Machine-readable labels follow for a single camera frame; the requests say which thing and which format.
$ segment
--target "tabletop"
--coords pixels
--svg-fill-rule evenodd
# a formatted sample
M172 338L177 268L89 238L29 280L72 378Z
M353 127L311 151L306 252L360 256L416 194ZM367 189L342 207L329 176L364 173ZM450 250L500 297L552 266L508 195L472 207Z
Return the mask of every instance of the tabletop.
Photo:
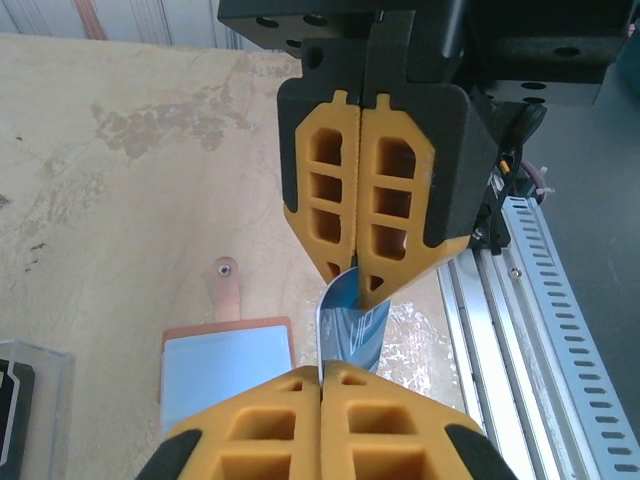
M162 332L288 316L315 364L324 283L288 228L276 93L296 60L0 35L0 339L70 352L66 478L133 478L157 446ZM435 273L393 298L379 374L462 408Z

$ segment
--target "black cable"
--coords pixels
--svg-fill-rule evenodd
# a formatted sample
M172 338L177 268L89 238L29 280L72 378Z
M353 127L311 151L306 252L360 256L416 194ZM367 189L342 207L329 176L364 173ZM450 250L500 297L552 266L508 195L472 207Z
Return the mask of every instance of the black cable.
M510 171L504 177L504 185L502 186L502 190L498 194L498 198L494 203L493 208L491 209L491 221L489 222L489 247L491 248L492 255L500 255L500 245L498 245L498 217L500 216L500 211L502 210L502 206L504 205L505 200L507 199L507 195L509 194L509 190L513 186L516 181L516 177L518 176L518 170L520 170L520 165L522 164L522 146L515 149L513 153L513 162L510 165Z

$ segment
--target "clear plastic case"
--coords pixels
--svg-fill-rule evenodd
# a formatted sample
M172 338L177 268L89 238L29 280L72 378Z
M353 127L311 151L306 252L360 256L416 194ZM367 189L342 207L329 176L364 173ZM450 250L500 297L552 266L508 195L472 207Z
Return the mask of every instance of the clear plastic case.
M0 342L0 478L64 478L71 355Z

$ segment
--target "blue packet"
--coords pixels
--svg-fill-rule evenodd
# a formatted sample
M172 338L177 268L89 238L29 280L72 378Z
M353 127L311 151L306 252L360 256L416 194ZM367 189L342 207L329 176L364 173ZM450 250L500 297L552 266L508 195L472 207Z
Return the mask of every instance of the blue packet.
M376 373L391 301L368 312L358 308L358 268L338 275L316 308L318 370L327 360L342 360Z

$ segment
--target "transparent plastic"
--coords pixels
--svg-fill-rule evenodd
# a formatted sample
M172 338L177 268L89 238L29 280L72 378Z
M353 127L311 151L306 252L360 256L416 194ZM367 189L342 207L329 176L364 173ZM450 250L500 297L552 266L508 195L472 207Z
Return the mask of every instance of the transparent plastic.
M20 340L0 342L0 478L64 478L71 360Z

